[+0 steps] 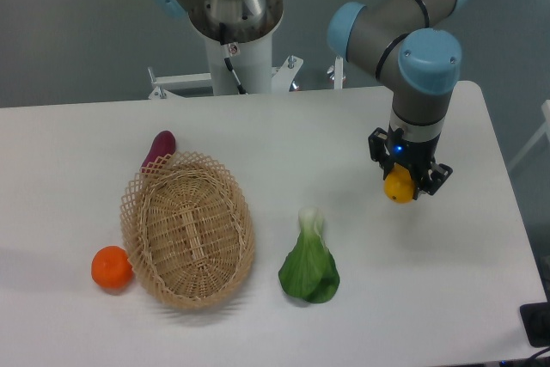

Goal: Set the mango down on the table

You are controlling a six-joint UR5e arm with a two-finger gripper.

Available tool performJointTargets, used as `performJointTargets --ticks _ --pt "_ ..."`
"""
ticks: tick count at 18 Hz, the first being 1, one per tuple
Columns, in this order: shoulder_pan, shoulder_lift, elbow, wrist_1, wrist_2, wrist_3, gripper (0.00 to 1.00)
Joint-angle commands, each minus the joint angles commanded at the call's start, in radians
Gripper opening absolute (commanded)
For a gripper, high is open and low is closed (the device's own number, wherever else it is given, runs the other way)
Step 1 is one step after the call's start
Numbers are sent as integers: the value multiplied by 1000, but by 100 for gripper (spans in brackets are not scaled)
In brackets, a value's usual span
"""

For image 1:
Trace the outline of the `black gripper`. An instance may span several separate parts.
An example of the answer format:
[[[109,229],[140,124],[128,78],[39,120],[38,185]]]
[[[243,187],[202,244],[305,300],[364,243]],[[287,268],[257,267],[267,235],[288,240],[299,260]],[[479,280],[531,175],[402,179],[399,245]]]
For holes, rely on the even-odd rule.
[[[376,128],[368,138],[370,159],[384,168],[385,162],[406,168],[415,182],[414,199],[421,195],[434,195],[453,174],[452,167],[437,163],[435,152],[439,136],[424,142],[405,140],[401,128]]]

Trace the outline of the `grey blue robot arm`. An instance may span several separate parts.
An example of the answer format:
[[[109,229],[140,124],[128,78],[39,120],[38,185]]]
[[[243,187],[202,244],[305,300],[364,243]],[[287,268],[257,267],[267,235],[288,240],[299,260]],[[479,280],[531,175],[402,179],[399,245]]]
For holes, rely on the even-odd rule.
[[[216,95],[268,93],[272,34],[283,0],[155,0],[167,15],[189,18],[207,49]],[[349,2],[333,15],[327,43],[393,95],[387,129],[370,134],[371,159],[382,168],[387,193],[404,187],[416,199],[432,195],[451,168],[435,152],[458,82],[458,40],[437,29],[467,0],[386,0],[374,9]]]

